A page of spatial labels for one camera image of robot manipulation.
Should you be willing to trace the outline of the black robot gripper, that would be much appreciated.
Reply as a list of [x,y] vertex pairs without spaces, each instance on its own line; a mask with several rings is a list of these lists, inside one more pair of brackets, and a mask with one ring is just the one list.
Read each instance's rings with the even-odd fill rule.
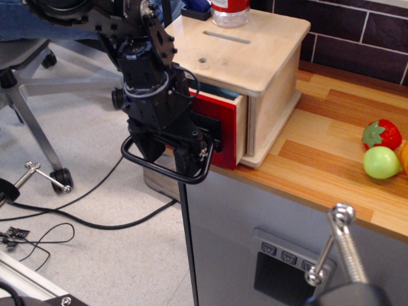
[[[149,41],[125,41],[118,52],[124,76],[126,101],[122,109],[129,119],[162,130],[191,109],[192,96],[184,70],[173,63],[174,47],[156,48]],[[128,127],[132,141],[145,160],[153,163],[165,152],[162,134]],[[176,171],[183,177],[202,177],[207,159],[189,149],[173,152]]]

